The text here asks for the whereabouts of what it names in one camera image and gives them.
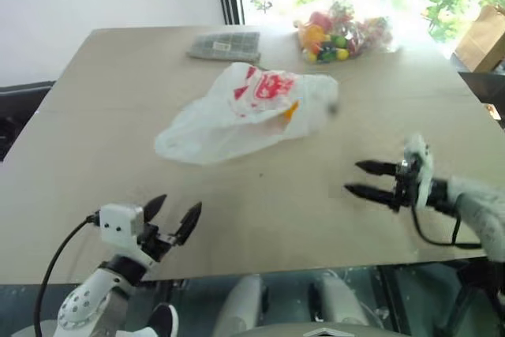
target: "beige table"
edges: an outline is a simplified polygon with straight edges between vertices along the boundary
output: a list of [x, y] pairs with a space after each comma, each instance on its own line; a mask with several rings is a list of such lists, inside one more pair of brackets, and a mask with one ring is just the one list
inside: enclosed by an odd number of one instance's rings
[[[197, 201], [204, 210], [154, 279], [481, 255], [426, 245], [407, 210], [395, 215], [342, 189], [352, 181], [390, 188], [354, 162], [397, 161], [414, 131], [432, 146], [439, 176], [505, 187], [505, 136], [419, 34], [394, 54], [310, 66], [294, 31], [261, 29], [261, 66], [329, 72], [340, 82], [338, 117], [322, 133], [213, 167], [159, 158], [155, 136], [228, 65], [187, 58], [186, 49], [197, 33], [225, 28], [100, 30], [84, 42], [0, 170], [0, 283], [38, 283], [61, 240], [101, 204], [143, 204], [161, 193], [168, 198], [155, 221], [165, 231]], [[429, 210], [421, 219], [430, 236], [450, 235], [452, 220]], [[475, 237], [464, 228], [465, 238]], [[52, 280], [79, 282], [108, 257], [87, 227]]]

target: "plastic bag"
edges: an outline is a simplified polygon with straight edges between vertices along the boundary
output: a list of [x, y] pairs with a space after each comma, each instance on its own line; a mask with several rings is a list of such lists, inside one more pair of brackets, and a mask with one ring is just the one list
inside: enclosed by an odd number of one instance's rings
[[167, 159], [202, 165], [307, 136], [330, 118], [338, 83], [325, 75], [263, 71], [234, 63], [155, 139]]
[[327, 13], [312, 13], [307, 24], [298, 25], [298, 37], [309, 62], [345, 61], [370, 48], [398, 48], [393, 44], [389, 17], [358, 19], [349, 0], [333, 3]]

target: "tabletop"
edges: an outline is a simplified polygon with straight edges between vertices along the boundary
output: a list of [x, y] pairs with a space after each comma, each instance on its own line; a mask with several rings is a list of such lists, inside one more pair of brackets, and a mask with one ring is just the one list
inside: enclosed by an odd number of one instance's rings
[[[327, 73], [339, 82], [339, 113], [320, 133], [208, 167], [160, 158], [154, 139], [203, 96], [230, 64], [186, 56], [200, 33], [260, 32], [259, 66]], [[435, 44], [408, 34], [395, 53], [304, 63], [290, 28], [244, 26], [94, 31], [24, 128], [0, 169], [0, 283], [39, 283], [62, 239], [111, 202], [168, 195], [153, 220], [166, 232], [197, 201], [198, 226], [151, 279], [191, 278], [480, 256], [426, 245], [407, 210], [357, 199], [342, 187], [370, 178], [354, 163], [402, 158], [420, 132], [436, 176], [457, 174], [504, 186], [505, 138]], [[454, 220], [432, 210], [421, 221], [447, 239]], [[463, 227], [461, 239], [475, 235]], [[86, 227], [63, 252], [51, 281], [85, 279], [112, 254]]]

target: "white plastic bag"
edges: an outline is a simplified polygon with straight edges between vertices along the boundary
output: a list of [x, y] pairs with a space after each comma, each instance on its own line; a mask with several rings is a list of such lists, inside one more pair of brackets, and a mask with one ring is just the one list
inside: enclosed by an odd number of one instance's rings
[[324, 75], [263, 71], [234, 63], [155, 140], [158, 155], [217, 163], [321, 129], [338, 83]]

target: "white wall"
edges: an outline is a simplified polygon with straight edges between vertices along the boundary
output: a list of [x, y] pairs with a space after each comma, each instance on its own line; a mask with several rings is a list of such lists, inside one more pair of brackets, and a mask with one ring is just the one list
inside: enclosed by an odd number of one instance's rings
[[0, 0], [0, 86], [57, 79], [95, 28], [223, 23], [219, 0]]

